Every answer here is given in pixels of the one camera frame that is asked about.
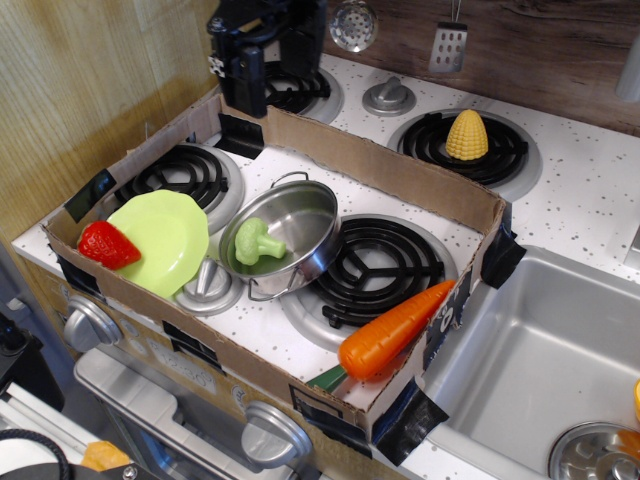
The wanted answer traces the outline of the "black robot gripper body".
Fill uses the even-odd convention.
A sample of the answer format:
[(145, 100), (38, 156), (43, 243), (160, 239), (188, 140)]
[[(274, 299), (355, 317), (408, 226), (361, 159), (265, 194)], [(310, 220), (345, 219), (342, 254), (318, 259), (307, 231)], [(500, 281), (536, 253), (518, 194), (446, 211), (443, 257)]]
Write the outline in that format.
[(326, 11), (326, 1), (221, 1), (207, 32), (222, 55), (275, 41), (281, 54), (320, 55)]

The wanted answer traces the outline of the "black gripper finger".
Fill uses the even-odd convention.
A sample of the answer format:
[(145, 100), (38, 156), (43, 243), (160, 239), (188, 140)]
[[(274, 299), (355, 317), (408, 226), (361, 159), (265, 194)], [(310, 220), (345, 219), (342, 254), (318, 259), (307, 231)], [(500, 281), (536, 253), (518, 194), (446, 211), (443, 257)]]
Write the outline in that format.
[(218, 77), (228, 106), (254, 118), (266, 115), (265, 62), (260, 47), (242, 47), (228, 57), (214, 52), (209, 57), (209, 68)]
[(324, 25), (282, 27), (279, 32), (281, 68), (290, 75), (311, 76), (319, 68)]

